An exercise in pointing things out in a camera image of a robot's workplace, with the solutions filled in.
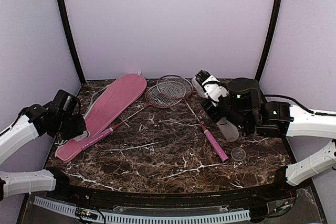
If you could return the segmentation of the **white shuttlecock tube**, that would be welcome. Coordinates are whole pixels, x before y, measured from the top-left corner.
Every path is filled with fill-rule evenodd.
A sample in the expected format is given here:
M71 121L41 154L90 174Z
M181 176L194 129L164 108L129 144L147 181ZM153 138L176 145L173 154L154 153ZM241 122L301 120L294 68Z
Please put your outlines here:
M203 88L201 87L201 85L196 80L196 76L194 76L192 78L192 85L195 88L195 90L197 91L197 93L199 94L199 96L203 98L203 101L208 101L205 98L205 92L204 92ZM218 117L219 117L219 119L212 119L212 120L217 124L217 126L220 129L220 131L222 132L224 138L229 142L234 142L234 141L238 140L239 131L236 128L236 126L231 124L229 121L227 121L221 115L219 115Z

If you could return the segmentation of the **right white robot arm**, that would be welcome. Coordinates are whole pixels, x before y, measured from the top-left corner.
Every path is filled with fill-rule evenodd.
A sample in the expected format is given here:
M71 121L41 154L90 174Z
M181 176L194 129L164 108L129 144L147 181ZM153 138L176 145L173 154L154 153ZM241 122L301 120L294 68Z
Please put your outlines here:
M236 78L228 84L209 76L201 83L205 98L220 115L246 135L264 137L325 137L330 142L309 157L276 171L275 183L268 188L273 200L304 180L335 165L335 113L308 109L299 102L263 102L259 82Z

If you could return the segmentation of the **clear plastic tube lid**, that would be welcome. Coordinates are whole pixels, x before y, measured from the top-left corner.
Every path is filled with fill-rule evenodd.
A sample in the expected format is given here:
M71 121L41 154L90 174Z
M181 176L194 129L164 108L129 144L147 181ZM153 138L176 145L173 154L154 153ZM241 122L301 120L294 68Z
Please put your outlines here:
M231 157L235 161L243 161L246 158L246 152L241 147L235 147L231 151Z

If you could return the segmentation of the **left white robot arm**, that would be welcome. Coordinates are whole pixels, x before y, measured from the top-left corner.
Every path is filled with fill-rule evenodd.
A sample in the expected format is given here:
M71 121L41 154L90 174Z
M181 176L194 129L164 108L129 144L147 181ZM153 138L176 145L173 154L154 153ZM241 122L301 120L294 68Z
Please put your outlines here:
M55 136L67 140L86 129L73 108L34 104L23 108L14 122L1 132L1 199L40 191L54 191L63 201L74 197L67 176L57 168L44 168L46 147Z

